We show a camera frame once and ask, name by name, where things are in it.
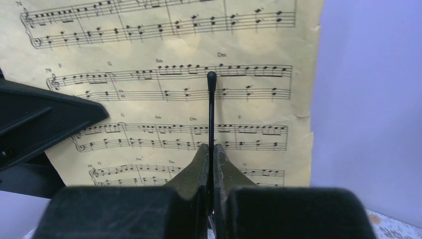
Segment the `black music stand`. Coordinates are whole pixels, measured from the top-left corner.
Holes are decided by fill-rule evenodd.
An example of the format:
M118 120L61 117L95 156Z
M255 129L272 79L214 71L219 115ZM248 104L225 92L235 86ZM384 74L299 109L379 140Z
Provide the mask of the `black music stand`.
M215 97L215 89L216 89L216 73L215 72L208 72L207 74L207 81L208 81L208 87L209 90L211 90L211 97L207 96L207 98L209 98L209 104L210 104L210 115L209 115L209 125L208 126L202 126L202 129L205 130L204 132L206 133L210 133L211 135L209 136L209 143L211 143L211 155L212 155L212 149L214 147L213 145L213 140L214 140L214 126L211 123L214 123L214 97ZM105 124L101 124L101 125L95 125L95 126L90 126L87 127L83 130L81 130L82 132L88 132L88 133L92 133L92 134L96 134L96 133L101 133L101 132L106 132L106 133L115 133L115 132L123 132L124 130L129 130L129 126L124 126L123 123L105 123ZM75 133L74 135L70 136L70 137L74 137L74 136L80 136L80 132ZM111 146L116 146L116 144L124 144L124 146L128 145L131 146L132 143L136 143L136 145L145 145L145 146L153 146L152 143L155 143L155 145L158 146L164 146L163 142L158 142L158 141L154 141L152 142L151 140L138 140L138 139L130 139L129 138L125 138L124 140L121 140L122 142L117 142L117 143L112 143L111 140L106 139L105 142L100 142L99 146L106 146L107 147L111 147ZM99 148L99 146L97 145L96 148L94 146L91 146L91 144L89 146L85 146L85 145L77 145L77 148L79 151L85 152L87 151L87 149L97 149ZM41 160L40 164L37 164L37 160L34 161L34 158L28 160L27 162L21 163L19 165L14 166L15 169L12 170L11 175L13 176L13 173L23 173L22 175L25 177L33 177L34 180L37 180L36 182L34 181L33 184L34 186L28 186L27 188L25 188L22 185L19 184L10 184L9 186L7 186L5 188L5 190L9 190L11 192L17 192L17 193L21 193L21 194L27 194L27 195L32 195L32 196L37 196L37 197L52 197L52 195L58 191L60 188L66 186L70 186L70 183L65 183L64 179L60 177L59 175L59 171L58 169L54 168L52 166L52 163L48 163L47 159L46 160Z

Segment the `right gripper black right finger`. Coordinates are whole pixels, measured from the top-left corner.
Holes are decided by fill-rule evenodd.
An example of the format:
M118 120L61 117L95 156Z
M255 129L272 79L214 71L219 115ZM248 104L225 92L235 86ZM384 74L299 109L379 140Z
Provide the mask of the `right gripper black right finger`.
M327 187L261 187L213 148L214 235L218 239L373 239L360 200Z

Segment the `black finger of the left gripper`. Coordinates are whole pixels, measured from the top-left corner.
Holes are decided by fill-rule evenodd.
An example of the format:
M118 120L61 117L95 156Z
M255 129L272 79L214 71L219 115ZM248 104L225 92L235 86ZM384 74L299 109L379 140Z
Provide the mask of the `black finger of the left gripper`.
M108 116L100 103L1 79L0 169L27 162Z

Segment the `yellow sheet music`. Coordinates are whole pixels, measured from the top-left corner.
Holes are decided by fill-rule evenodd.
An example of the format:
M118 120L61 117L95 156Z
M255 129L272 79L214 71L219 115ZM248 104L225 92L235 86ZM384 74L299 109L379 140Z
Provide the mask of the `yellow sheet music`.
M168 182L215 136L263 186L308 186L321 0L3 0L5 78L102 104L48 149L70 185Z

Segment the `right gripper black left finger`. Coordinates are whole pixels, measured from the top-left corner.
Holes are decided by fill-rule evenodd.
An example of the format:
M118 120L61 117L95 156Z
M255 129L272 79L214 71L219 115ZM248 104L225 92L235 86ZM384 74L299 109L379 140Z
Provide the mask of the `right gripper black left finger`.
M209 147L163 186L66 187L50 201L36 239L205 239Z

